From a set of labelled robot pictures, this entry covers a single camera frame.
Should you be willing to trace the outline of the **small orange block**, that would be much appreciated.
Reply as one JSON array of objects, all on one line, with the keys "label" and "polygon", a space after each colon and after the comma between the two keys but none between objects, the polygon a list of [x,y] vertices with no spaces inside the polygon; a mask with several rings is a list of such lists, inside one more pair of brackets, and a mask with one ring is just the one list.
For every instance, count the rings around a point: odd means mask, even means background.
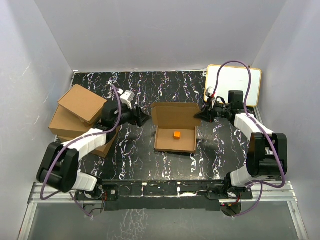
[{"label": "small orange block", "polygon": [[175,140],[180,140],[180,139],[181,139],[181,132],[180,132],[180,131],[175,131],[175,132],[173,133],[173,138],[174,138]]}]

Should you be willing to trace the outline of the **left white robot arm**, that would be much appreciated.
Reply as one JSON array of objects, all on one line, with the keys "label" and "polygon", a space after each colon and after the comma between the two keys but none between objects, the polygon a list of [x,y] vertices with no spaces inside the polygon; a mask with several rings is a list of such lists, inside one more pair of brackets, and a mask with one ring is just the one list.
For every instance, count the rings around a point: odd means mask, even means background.
[{"label": "left white robot arm", "polygon": [[113,109],[104,106],[100,117],[88,132],[61,144],[49,144],[36,175],[36,179],[42,183],[40,198],[48,199],[43,196],[45,186],[48,185],[58,193],[75,190],[86,192],[93,200],[99,199],[104,188],[97,177],[78,171],[79,160],[110,143],[119,126],[129,123],[142,127],[150,118],[137,105],[130,108],[122,103]]}]

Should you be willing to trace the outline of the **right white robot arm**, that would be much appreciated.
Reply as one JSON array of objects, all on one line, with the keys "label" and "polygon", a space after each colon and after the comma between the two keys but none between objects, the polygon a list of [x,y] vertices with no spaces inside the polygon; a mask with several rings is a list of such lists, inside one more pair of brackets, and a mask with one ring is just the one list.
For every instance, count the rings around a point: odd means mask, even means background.
[{"label": "right white robot arm", "polygon": [[246,165],[226,175],[223,194],[233,199],[250,185],[264,184],[266,179],[273,177],[284,178],[288,171],[286,135],[269,130],[248,112],[243,91],[231,90],[228,100],[224,100],[209,87],[205,96],[207,101],[194,118],[210,123],[216,118],[227,119],[249,141]]}]

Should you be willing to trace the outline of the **brown cardboard box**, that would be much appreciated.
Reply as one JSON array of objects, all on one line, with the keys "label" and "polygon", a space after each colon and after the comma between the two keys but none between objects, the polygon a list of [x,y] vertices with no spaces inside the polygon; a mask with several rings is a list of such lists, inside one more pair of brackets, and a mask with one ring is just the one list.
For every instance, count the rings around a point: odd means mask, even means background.
[{"label": "brown cardboard box", "polygon": [[[200,112],[193,102],[154,102],[151,104],[152,122],[156,126],[154,149],[158,152],[195,153],[197,127],[201,120],[194,118]],[[174,139],[174,132],[181,132]]]}]

